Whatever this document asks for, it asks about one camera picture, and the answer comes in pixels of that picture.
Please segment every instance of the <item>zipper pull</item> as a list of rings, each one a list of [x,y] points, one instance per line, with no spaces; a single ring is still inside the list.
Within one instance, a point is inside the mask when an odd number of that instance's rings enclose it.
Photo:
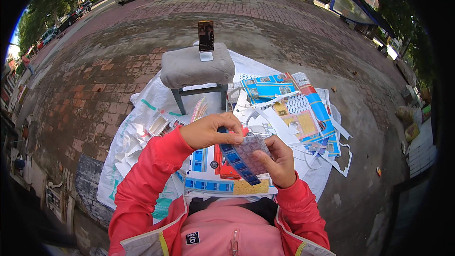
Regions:
[[[236,256],[238,252],[238,242],[237,240],[232,239],[231,240],[231,251],[232,251],[232,256]]]
[[[238,252],[237,230],[234,231],[234,239],[231,239],[232,256],[236,256]]]

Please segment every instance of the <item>phone screen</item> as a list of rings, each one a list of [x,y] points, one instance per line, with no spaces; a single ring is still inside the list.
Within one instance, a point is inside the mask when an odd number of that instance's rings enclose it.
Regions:
[[[199,21],[197,31],[199,34],[199,51],[213,51],[215,49],[213,39],[213,21]]]

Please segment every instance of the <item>stool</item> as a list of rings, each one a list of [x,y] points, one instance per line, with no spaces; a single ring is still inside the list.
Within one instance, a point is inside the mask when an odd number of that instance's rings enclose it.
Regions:
[[[199,46],[169,51],[161,60],[161,81],[170,88],[182,115],[186,114],[182,96],[220,92],[221,110],[226,110],[228,83],[235,75],[234,62],[224,43],[215,43],[213,60],[202,62]],[[183,90],[183,87],[216,83],[215,87]]]

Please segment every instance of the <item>stool leg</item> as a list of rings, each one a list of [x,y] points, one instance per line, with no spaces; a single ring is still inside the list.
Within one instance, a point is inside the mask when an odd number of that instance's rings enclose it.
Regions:
[[[227,87],[228,87],[227,84],[221,85],[221,110],[223,110],[223,111],[226,111],[226,100],[228,99],[227,98],[227,95],[228,95]]]
[[[172,94],[174,95],[174,99],[177,102],[178,108],[180,109],[180,113],[182,115],[186,115],[185,107],[183,106],[183,102],[182,102],[182,98],[179,94],[179,90],[181,90],[181,88],[180,89],[171,89]]]

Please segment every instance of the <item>hand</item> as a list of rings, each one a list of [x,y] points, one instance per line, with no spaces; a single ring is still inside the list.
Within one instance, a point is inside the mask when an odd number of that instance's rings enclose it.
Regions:
[[[294,153],[276,134],[264,139],[273,161],[264,151],[253,151],[253,157],[267,169],[275,185],[282,189],[292,186],[297,177],[294,172]]]
[[[219,127],[233,130],[233,133],[218,133]],[[195,149],[206,148],[217,144],[240,145],[243,142],[240,121],[231,113],[210,114],[180,128],[180,134],[187,144]]]

